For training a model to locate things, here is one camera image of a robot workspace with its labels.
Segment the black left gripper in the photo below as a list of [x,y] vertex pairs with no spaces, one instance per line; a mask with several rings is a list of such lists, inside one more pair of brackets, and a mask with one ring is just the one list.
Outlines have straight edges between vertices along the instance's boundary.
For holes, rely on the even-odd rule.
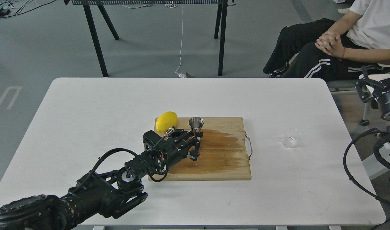
[[183,159],[197,161],[201,138],[192,130],[169,128],[164,136],[147,131],[143,135],[141,163],[148,171],[169,171]]

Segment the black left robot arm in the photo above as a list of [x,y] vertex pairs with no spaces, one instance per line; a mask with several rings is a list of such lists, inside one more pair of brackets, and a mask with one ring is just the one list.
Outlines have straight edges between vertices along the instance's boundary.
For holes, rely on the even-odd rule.
[[[109,150],[63,197],[33,195],[3,205],[0,230],[70,230],[95,214],[117,219],[147,199],[142,184],[144,176],[161,182],[181,160],[196,161],[203,135],[200,129],[186,131],[171,127],[164,136],[150,130],[143,135],[144,152]],[[121,169],[96,172],[104,160],[122,151],[131,153],[133,159]]]

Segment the person's clasped hands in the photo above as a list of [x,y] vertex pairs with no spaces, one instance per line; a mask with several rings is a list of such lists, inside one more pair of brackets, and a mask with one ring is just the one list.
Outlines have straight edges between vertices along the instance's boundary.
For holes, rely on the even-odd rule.
[[325,32],[316,40],[315,46],[329,56],[344,58],[345,47],[342,45],[341,36],[338,33]]

